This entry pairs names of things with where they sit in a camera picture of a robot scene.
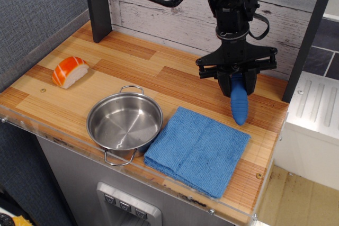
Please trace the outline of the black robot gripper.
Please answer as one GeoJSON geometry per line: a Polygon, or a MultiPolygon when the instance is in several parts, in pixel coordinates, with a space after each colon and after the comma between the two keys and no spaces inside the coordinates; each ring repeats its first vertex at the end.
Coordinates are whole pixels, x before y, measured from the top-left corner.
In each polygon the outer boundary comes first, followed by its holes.
{"type": "Polygon", "coordinates": [[[247,95],[255,91],[257,74],[277,67],[274,47],[256,46],[246,40],[247,34],[216,32],[221,46],[196,60],[201,78],[217,77],[224,96],[231,96],[231,76],[242,74],[247,95]]]}

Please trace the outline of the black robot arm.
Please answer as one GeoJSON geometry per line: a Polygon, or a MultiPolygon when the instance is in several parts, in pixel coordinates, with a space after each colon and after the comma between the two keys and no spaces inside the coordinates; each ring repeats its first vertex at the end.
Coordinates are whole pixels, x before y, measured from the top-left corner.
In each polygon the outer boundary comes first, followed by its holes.
{"type": "Polygon", "coordinates": [[[250,32],[250,22],[258,19],[269,21],[256,13],[258,0],[208,0],[213,16],[216,18],[216,36],[221,46],[214,52],[199,58],[201,78],[213,77],[218,80],[223,94],[231,95],[231,78],[239,74],[248,95],[254,92],[257,74],[261,70],[276,68],[275,47],[255,46],[246,41],[250,32]]]}

